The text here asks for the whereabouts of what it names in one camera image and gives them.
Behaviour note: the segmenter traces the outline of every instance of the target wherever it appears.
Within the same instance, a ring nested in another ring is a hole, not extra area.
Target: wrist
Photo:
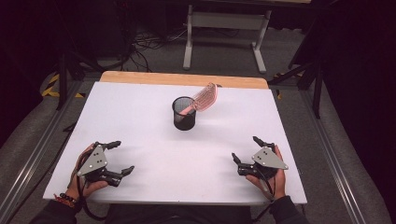
[[[78,194],[77,190],[68,189],[64,194],[69,196],[69,197],[71,197],[71,198],[73,198],[76,201],[78,201],[78,199],[79,199],[79,194]]]
[[[278,199],[283,198],[285,196],[286,196],[285,192],[276,192],[275,195],[274,195],[274,200],[278,200]]]

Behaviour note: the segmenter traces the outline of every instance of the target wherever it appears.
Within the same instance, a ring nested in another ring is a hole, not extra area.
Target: table leg
[[[257,66],[259,67],[260,73],[266,73],[266,68],[264,61],[262,59],[262,53],[260,52],[260,47],[262,46],[262,40],[264,39],[265,31],[268,27],[268,22],[271,17],[271,10],[265,12],[265,16],[262,18],[262,25],[260,27],[259,37],[256,42],[251,43],[253,48],[254,57],[256,58]]]
[[[192,5],[189,5],[189,15],[187,16],[187,44],[186,51],[184,52],[183,69],[189,70],[191,67],[192,55]]]

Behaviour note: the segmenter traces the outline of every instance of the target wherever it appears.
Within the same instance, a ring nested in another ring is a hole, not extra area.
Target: wooden table edge
[[[209,82],[213,82],[225,88],[268,89],[267,81],[261,77],[223,77],[169,73],[106,71],[102,74],[100,82],[186,86],[206,86]]]

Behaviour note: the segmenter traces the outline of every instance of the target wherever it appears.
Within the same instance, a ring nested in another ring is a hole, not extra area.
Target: bracelet
[[[77,203],[78,200],[66,195],[65,193],[61,193],[59,196],[61,196],[61,198],[66,199],[67,201],[71,202],[71,203]]]
[[[56,202],[65,204],[71,208],[76,208],[76,205],[78,205],[77,200],[75,200],[74,198],[72,198],[70,196],[67,196],[64,193],[61,193],[60,197],[57,196],[56,194],[53,194],[53,196],[55,197]]]

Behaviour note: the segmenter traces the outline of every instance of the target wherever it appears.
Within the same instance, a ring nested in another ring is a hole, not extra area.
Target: pink object
[[[212,106],[218,97],[218,86],[213,83],[207,84],[201,91],[192,97],[194,102],[184,110],[180,111],[180,115],[187,115],[191,110],[204,111]]]

